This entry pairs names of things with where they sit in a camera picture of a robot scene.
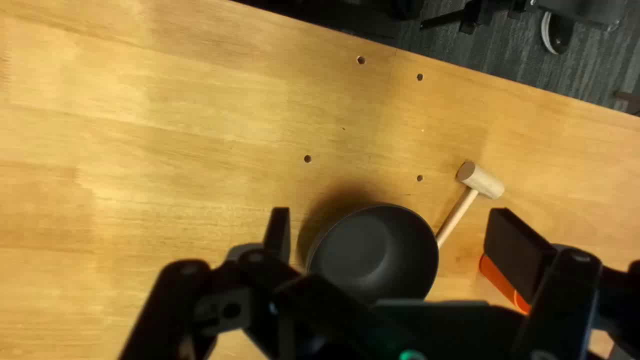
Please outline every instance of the wooden surface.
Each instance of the wooden surface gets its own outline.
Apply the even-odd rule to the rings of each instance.
[[[476,272],[491,205],[640,256],[632,115],[231,1],[0,10],[0,358],[117,358],[166,262],[219,264],[272,205],[295,236],[373,199],[438,227],[464,158],[507,196],[473,205],[430,298],[505,304]]]

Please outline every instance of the green light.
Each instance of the green light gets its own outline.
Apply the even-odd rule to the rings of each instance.
[[[404,352],[400,352],[399,360],[426,360],[426,356],[423,352],[417,352],[417,349],[404,349]]]

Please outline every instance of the small hole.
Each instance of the small hole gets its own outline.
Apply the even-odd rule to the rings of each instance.
[[[237,301],[231,301],[222,307],[224,318],[239,318],[240,316],[240,306]]]

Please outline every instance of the dark floor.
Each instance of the dark floor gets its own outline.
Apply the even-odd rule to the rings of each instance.
[[[423,17],[461,10],[464,1],[426,0]],[[457,23],[421,32],[419,20],[396,22],[380,12],[357,7],[338,6],[334,13],[309,20],[609,108],[626,108],[626,101],[615,97],[616,89],[640,93],[640,0],[629,0],[626,17],[611,33],[577,23],[573,43],[563,55],[552,55],[543,46],[540,10],[522,20],[503,12],[491,25],[462,33]]]

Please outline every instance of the orange object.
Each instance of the orange object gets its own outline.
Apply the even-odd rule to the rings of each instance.
[[[481,258],[481,272],[485,277],[489,277],[522,314],[529,314],[532,307],[531,304],[520,296],[520,291],[505,277],[500,268],[482,253]]]

